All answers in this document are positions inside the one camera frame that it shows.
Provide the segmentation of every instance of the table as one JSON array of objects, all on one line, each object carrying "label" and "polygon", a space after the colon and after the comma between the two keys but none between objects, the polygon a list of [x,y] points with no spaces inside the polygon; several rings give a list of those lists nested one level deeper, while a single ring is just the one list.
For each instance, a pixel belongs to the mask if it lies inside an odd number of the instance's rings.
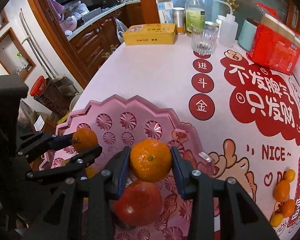
[{"label": "table", "polygon": [[217,44],[211,57],[199,58],[185,35],[174,45],[122,44],[74,110],[114,94],[174,109],[215,159],[214,177],[236,178],[267,219],[280,205],[272,197],[275,185],[293,169],[290,198],[298,209],[275,228],[289,240],[300,227],[300,87],[293,76],[252,64],[237,44],[231,50]]}]

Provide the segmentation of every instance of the empty glass jar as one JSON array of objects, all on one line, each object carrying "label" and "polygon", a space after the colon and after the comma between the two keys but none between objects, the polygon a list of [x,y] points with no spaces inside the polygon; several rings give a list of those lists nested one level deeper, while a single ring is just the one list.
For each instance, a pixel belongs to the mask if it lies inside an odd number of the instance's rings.
[{"label": "empty glass jar", "polygon": [[191,25],[192,37],[191,47],[195,52],[202,55],[209,55],[216,47],[218,25],[214,22],[205,22],[204,29]]}]

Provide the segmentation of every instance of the pink plastic tray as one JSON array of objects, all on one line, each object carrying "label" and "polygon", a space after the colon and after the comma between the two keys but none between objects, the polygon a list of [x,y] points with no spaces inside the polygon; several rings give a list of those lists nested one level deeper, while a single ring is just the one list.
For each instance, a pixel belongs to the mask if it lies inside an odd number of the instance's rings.
[{"label": "pink plastic tray", "polygon": [[[103,148],[93,164],[100,172],[110,158],[125,145],[133,146],[146,138],[155,138],[169,147],[177,146],[181,156],[190,160],[192,166],[212,177],[214,163],[204,152],[195,128],[181,123],[172,109],[160,109],[142,97],[126,100],[118,95],[103,102],[90,101],[85,109],[72,112],[66,123],[57,126],[58,136],[90,127],[98,136]],[[60,166],[65,159],[77,153],[72,146],[45,153],[40,169]],[[191,218],[192,201],[183,201],[177,193],[172,172],[157,182],[163,203],[160,218],[153,224],[124,231],[117,228],[117,240],[181,240],[186,239]]]}]

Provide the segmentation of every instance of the red circle with text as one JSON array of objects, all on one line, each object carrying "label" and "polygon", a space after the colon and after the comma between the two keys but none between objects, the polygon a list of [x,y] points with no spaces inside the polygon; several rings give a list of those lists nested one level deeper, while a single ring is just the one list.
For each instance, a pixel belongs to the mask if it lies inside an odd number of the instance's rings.
[{"label": "red circle with text", "polygon": [[212,70],[212,65],[209,61],[205,60],[205,59],[196,59],[193,63],[192,63],[193,67],[195,68],[195,70],[201,72],[201,73],[209,73]]},{"label": "red circle with text", "polygon": [[210,97],[205,94],[196,94],[189,101],[191,114],[201,121],[209,120],[215,111],[215,106]]},{"label": "red circle with text", "polygon": [[209,55],[202,55],[202,54],[200,54],[198,52],[195,52],[195,51],[193,52],[193,54],[195,54],[199,58],[210,58],[211,57],[210,54]]},{"label": "red circle with text", "polygon": [[209,93],[214,88],[212,78],[202,73],[195,74],[191,79],[191,83],[193,87],[201,93]]}]

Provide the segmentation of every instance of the white squeeze bottle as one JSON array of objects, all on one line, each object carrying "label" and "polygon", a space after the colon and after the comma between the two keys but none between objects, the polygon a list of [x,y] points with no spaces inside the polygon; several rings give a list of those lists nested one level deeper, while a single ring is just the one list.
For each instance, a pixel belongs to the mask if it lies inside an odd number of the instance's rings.
[{"label": "white squeeze bottle", "polygon": [[235,36],[237,35],[238,23],[234,21],[235,16],[232,15],[232,8],[229,4],[220,0],[214,1],[224,3],[230,8],[230,14],[227,13],[227,17],[222,20],[219,35],[219,43],[225,47],[231,48],[234,45]]}]

